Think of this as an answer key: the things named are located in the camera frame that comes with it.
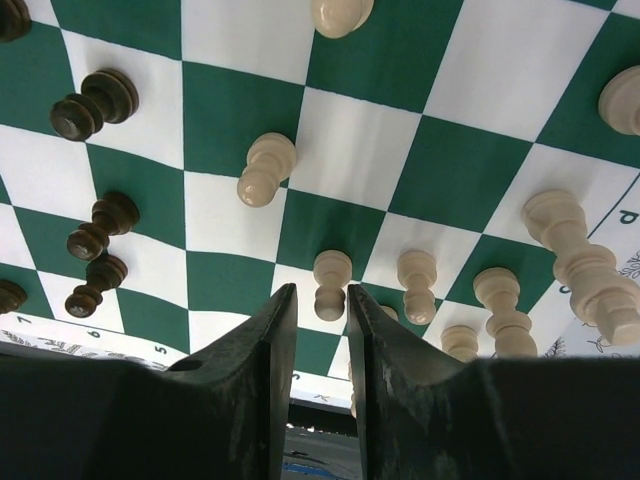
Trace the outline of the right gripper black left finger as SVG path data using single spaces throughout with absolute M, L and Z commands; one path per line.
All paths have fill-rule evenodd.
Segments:
M 297 289 L 167 371 L 188 479 L 278 479 L 297 338 Z

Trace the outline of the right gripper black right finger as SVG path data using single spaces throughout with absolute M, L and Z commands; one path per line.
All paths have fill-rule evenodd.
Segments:
M 474 392 L 474 370 L 392 319 L 364 287 L 349 287 L 348 307 L 366 478 L 470 478 L 462 404 Z

